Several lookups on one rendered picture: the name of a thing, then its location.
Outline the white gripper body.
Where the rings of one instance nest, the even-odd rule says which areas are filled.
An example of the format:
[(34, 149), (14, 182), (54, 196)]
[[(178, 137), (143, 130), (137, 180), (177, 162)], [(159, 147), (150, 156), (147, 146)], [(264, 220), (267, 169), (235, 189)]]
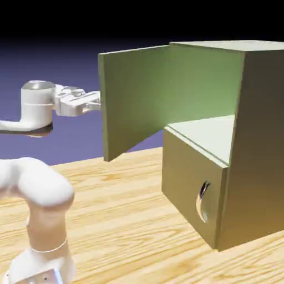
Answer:
[(59, 93), (56, 96), (56, 114), (59, 116), (79, 116), (87, 104), (85, 92)]

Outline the green cabinet door without handle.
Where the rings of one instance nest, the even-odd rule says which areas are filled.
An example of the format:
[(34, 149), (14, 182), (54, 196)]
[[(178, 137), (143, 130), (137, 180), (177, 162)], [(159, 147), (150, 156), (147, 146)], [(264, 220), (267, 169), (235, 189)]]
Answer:
[(167, 94), (169, 46), (98, 54), (103, 157), (112, 161), (163, 127), (155, 117)]

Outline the green cabinet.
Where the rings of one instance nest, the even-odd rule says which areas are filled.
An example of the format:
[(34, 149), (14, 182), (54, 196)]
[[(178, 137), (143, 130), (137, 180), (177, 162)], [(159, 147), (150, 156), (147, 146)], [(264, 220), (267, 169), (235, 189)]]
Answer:
[(166, 127), (228, 165), (216, 250), (284, 230), (284, 42), (170, 46), (189, 115)]

